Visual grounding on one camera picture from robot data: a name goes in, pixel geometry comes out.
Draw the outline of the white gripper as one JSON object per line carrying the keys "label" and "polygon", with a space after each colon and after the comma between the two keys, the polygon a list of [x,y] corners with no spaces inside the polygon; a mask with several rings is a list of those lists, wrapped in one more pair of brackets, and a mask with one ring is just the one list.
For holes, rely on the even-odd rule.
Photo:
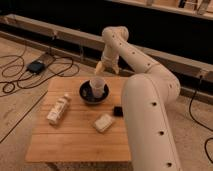
{"label": "white gripper", "polygon": [[112,67],[116,74],[119,74],[118,66],[119,55],[110,46],[106,45],[102,52],[101,61],[99,61],[95,68],[95,75],[101,74],[105,70],[105,66]]}

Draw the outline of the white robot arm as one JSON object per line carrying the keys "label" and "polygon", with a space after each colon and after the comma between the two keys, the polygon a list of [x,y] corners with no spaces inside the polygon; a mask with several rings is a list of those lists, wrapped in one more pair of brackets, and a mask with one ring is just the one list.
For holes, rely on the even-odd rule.
{"label": "white robot arm", "polygon": [[118,71],[123,59],[135,72],[122,88],[121,106],[134,171],[183,171],[165,106],[180,94],[178,78],[128,42],[124,26],[106,27],[105,43],[95,73]]}

